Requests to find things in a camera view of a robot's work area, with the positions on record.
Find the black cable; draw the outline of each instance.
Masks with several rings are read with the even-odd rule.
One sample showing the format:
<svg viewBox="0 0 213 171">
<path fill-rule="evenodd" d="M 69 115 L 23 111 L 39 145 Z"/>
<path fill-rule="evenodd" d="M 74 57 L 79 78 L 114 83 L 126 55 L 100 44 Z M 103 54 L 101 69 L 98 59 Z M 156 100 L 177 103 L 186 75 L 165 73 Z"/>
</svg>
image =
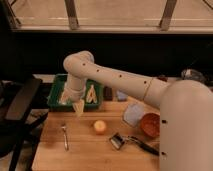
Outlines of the black cable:
<svg viewBox="0 0 213 171">
<path fill-rule="evenodd" d="M 203 0 L 203 2 L 204 2 L 211 10 L 213 10 L 213 6 L 212 6 L 207 0 Z"/>
</svg>

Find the wall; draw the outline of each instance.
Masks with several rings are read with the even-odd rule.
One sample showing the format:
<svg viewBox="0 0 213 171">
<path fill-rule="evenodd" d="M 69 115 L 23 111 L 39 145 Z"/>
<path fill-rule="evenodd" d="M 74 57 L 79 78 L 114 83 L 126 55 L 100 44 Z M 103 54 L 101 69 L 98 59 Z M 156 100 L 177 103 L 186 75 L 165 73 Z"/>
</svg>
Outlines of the wall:
<svg viewBox="0 0 213 171">
<path fill-rule="evenodd" d="M 91 51 L 97 64 L 140 74 L 179 76 L 186 67 L 213 72 L 213 35 L 12 33 L 6 22 L 0 30 L 0 63 L 13 59 L 30 73 L 64 72 L 63 59 L 81 50 Z"/>
</svg>

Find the small black hole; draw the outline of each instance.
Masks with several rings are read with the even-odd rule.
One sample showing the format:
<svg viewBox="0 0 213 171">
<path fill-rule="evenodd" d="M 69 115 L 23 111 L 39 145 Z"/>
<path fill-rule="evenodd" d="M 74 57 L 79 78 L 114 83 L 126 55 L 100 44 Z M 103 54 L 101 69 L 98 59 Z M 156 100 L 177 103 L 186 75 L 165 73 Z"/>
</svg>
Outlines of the small black hole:
<svg viewBox="0 0 213 171">
<path fill-rule="evenodd" d="M 162 120 L 162 123 L 167 124 L 168 122 L 167 122 L 167 120 Z"/>
<path fill-rule="evenodd" d="M 162 154 L 163 156 L 167 156 L 165 152 L 161 152 L 161 154 Z"/>
</svg>

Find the black handle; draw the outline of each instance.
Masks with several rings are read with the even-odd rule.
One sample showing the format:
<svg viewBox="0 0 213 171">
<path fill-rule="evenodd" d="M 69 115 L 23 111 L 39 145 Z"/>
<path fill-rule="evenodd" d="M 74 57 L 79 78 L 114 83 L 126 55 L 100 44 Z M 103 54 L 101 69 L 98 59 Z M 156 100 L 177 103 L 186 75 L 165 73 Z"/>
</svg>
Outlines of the black handle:
<svg viewBox="0 0 213 171">
<path fill-rule="evenodd" d="M 159 151 L 157 151 L 156 149 L 150 147 L 149 145 L 145 144 L 143 141 L 139 140 L 138 138 L 136 137 L 129 137 L 132 141 L 134 141 L 140 148 L 142 148 L 143 150 L 145 151 L 148 151 L 154 155 L 157 155 L 159 156 Z"/>
</svg>

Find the metal rod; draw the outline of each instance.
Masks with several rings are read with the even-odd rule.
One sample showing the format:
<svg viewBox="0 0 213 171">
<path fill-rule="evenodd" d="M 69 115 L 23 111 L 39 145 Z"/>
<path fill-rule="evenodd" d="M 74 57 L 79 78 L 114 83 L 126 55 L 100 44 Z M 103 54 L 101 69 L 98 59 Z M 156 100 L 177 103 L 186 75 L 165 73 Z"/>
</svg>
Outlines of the metal rod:
<svg viewBox="0 0 213 171">
<path fill-rule="evenodd" d="M 76 30 L 78 28 L 78 19 L 75 9 L 75 2 L 74 0 L 65 0 L 65 5 L 67 9 L 69 27 L 71 30 Z"/>
<path fill-rule="evenodd" d="M 176 3 L 177 0 L 167 0 L 162 19 L 160 21 L 162 31 L 167 31 L 169 29 Z"/>
</svg>

